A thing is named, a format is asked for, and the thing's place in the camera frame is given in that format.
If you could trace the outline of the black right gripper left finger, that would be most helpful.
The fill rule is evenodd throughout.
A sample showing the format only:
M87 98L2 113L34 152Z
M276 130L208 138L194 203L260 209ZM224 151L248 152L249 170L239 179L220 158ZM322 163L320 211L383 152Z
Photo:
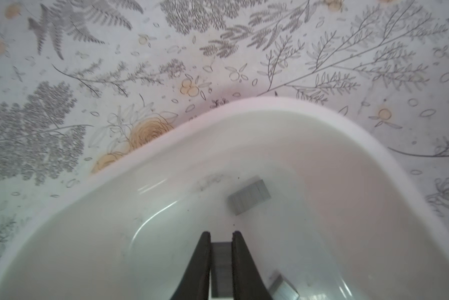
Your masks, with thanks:
M211 234L205 231L200 236L186 271L171 300L209 299L211 254Z

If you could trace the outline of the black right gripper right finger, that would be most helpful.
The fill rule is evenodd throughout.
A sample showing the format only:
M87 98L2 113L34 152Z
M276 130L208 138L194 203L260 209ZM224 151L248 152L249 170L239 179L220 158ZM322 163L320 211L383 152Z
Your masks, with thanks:
M235 300L271 300L253 257L240 231L233 232L231 243L233 298Z

